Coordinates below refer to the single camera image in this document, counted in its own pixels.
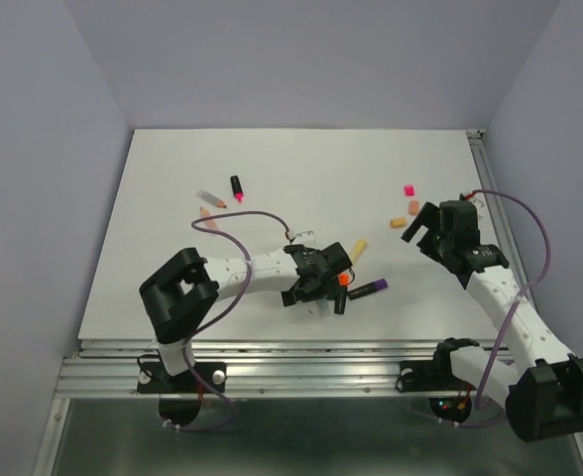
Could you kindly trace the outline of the peach pastel highlighter body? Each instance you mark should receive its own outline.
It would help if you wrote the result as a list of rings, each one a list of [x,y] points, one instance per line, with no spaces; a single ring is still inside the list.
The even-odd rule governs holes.
[[[212,218],[211,213],[205,208],[199,208],[198,225],[203,226],[206,230],[216,232],[219,230],[216,221]]]

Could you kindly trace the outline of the mint pastel highlighter body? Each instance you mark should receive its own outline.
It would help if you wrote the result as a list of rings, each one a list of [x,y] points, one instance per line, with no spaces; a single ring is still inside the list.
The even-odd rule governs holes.
[[[331,307],[326,298],[318,299],[315,304],[320,317],[328,317],[331,315]]]

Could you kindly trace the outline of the coral pastel highlighter cap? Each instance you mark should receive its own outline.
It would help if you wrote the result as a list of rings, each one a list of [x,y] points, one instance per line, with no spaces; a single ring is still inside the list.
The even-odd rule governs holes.
[[[412,216],[417,216],[419,213],[419,203],[417,200],[411,200],[408,204],[408,213]]]

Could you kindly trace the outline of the pink highlighter black body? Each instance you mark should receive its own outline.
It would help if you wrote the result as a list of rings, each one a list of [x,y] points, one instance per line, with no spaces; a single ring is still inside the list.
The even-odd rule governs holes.
[[[244,199],[244,192],[243,192],[242,183],[240,182],[239,177],[238,176],[231,176],[230,183],[231,183],[233,196],[235,197],[235,199],[239,203],[242,203],[243,199]]]

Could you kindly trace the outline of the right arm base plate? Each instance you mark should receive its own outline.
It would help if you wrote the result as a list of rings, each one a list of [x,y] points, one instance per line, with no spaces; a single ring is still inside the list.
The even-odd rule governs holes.
[[[396,380],[400,393],[449,393],[449,396],[428,397],[431,417],[441,423],[459,426],[472,413],[472,385],[452,374],[439,373],[432,360],[403,360]]]

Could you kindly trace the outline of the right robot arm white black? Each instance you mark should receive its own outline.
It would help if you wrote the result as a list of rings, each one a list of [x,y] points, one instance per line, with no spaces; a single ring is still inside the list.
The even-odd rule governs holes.
[[[401,362],[397,390],[476,390],[502,408],[525,442],[583,432],[583,358],[551,332],[499,247],[482,243],[476,205],[428,202],[403,240],[419,229],[419,251],[458,279],[499,333],[491,351],[470,338],[447,338],[431,359]]]

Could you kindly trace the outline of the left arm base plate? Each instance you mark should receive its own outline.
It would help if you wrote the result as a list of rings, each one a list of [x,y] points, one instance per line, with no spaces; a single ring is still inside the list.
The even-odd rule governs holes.
[[[175,430],[204,431],[193,426],[203,409],[206,396],[213,396],[212,390],[225,393],[226,370],[224,362],[199,362],[194,371],[199,378],[185,370],[171,376],[159,358],[143,355],[137,360],[139,369],[136,393],[157,397],[159,417],[166,426]]]

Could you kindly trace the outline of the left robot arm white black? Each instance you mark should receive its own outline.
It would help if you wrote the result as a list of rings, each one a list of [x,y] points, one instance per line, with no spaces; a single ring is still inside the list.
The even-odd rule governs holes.
[[[279,293],[284,306],[346,294],[338,277],[353,264],[338,242],[319,250],[302,244],[251,259],[203,258],[196,249],[176,253],[139,288],[155,331],[162,361],[161,379],[172,390],[194,379],[188,341],[219,301],[244,294]]]

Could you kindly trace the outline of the yellow-orange pastel cap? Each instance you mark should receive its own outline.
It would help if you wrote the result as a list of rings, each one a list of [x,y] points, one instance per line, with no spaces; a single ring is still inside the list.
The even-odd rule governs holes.
[[[406,227],[407,224],[408,221],[404,217],[393,218],[390,220],[390,227],[394,229]]]

